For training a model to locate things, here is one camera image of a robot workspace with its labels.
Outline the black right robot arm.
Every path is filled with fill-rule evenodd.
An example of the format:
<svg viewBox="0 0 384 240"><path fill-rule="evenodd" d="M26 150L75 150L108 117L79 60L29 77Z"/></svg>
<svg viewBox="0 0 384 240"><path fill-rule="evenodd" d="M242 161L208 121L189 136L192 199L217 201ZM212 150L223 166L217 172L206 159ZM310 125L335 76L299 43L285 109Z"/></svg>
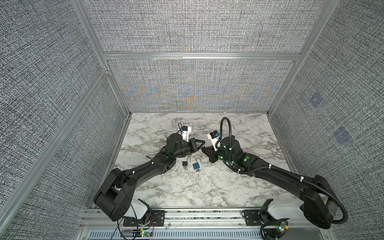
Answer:
<svg viewBox="0 0 384 240"><path fill-rule="evenodd" d="M335 219L338 208L337 198L324 177L302 176L271 165L256 155L244 152L235 139L232 142L232 149L228 144L228 140L223 140L223 146L220 149L203 147L202 152L212 163L223 161L237 174L265 180L290 192L303 201L299 210L315 226L329 229L332 224L337 223Z"/></svg>

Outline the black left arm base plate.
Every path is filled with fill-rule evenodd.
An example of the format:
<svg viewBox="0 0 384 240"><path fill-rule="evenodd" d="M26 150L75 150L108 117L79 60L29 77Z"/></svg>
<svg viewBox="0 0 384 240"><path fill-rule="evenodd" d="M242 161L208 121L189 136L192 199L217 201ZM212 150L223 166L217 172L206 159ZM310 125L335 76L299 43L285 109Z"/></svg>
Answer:
<svg viewBox="0 0 384 240"><path fill-rule="evenodd" d="M163 227L165 221L165 211L163 210L148 210L141 218L139 219L135 216L125 217L123 226L124 227L137 227L139 228L149 228L150 224L154 227Z"/></svg>

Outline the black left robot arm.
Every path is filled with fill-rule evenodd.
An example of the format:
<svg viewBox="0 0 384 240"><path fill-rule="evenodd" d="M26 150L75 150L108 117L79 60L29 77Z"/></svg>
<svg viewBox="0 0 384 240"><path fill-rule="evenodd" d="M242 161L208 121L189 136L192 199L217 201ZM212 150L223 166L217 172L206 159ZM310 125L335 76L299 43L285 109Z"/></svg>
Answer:
<svg viewBox="0 0 384 240"><path fill-rule="evenodd" d="M113 222L123 217L147 221L150 206L133 199L136 188L157 175L165 174L178 158L196 153L204 145L204 140L192 138L185 141L182 135L171 134L166 145L148 162L129 170L113 169L97 191L95 205Z"/></svg>

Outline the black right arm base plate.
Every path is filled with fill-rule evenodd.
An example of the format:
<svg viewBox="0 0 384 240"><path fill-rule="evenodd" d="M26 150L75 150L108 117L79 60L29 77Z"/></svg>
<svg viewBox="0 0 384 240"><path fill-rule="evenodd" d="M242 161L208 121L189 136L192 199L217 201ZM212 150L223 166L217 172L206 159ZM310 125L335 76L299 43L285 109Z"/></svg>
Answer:
<svg viewBox="0 0 384 240"><path fill-rule="evenodd" d="M244 210L241 212L242 217L246 222L246 226L261 227L262 225L279 226L283 223L282 219L275 219L268 211Z"/></svg>

